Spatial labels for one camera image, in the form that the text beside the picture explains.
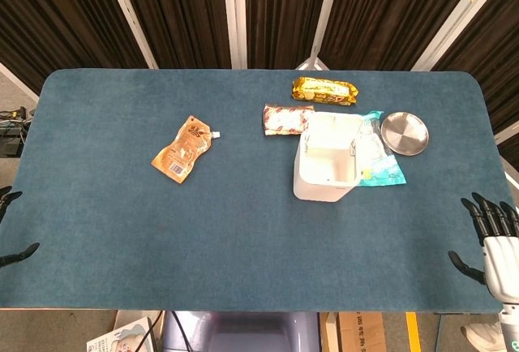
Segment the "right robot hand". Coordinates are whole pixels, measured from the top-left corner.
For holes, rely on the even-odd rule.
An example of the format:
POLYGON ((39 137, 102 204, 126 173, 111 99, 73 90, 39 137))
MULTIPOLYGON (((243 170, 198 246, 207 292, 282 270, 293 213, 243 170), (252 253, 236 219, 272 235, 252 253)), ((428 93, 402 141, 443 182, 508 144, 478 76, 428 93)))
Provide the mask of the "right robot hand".
POLYGON ((466 277, 484 285, 499 302, 518 304, 518 213, 509 204, 495 204, 477 192, 461 199, 472 219, 483 252, 484 269, 470 267, 455 252, 448 257, 466 277))

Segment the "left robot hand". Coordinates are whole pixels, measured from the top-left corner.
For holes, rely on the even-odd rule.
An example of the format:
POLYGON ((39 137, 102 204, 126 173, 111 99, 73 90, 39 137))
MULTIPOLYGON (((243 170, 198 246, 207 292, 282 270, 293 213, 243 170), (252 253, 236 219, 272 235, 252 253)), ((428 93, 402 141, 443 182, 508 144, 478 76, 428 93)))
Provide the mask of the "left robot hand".
MULTIPOLYGON (((3 220, 7 208, 10 206, 10 204, 18 199, 23 192, 22 191, 14 191, 12 192, 12 186, 6 186, 1 188, 1 209, 0 209, 0 217, 1 220, 3 220)), ((21 261, 26 260, 29 258, 40 246, 40 243, 32 243, 29 245, 24 251, 21 251, 17 254, 10 254, 10 255, 2 255, 0 258, 0 266, 1 268, 4 268, 8 265, 19 263, 21 261)))

